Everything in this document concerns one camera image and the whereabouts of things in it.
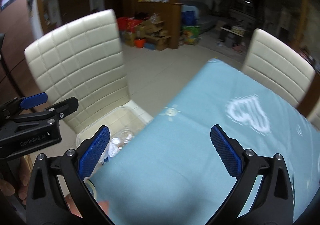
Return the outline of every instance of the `chair seat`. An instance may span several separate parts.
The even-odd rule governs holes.
[[[110,137],[112,137],[124,127],[130,128],[134,134],[137,134],[152,120],[153,117],[149,113],[130,100],[82,130],[76,137],[76,146],[78,147],[83,140],[92,138],[102,125],[110,129]]]

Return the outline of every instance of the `stack of cardboard boxes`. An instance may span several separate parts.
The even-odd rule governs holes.
[[[168,35],[168,31],[164,30],[164,21],[160,20],[158,16],[154,22],[151,20],[145,20],[141,24],[135,26],[135,32],[127,32],[125,34],[125,43],[129,46],[134,46],[135,38],[145,38],[146,42],[152,43],[159,51],[168,47],[168,39],[171,37]]]

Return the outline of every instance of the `tiled floor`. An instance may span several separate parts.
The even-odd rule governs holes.
[[[153,117],[173,99],[192,77],[211,58],[218,58],[240,69],[242,64],[207,48],[183,45],[179,49],[151,51],[132,48],[123,44],[123,54],[131,99]],[[31,154],[34,161],[43,152],[48,157],[58,156],[70,148],[76,148],[76,134],[60,121],[62,142]],[[59,177],[62,191],[68,189]]]

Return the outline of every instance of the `wooden partition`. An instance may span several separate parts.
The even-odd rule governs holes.
[[[161,20],[164,20],[164,29],[168,30],[172,37],[169,40],[169,48],[178,49],[181,23],[181,3],[162,2],[138,2],[137,12],[158,13]]]

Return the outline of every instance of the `white heart pattern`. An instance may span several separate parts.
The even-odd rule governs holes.
[[[257,95],[236,98],[227,105],[227,116],[241,125],[250,125],[261,134],[270,132],[270,122]]]

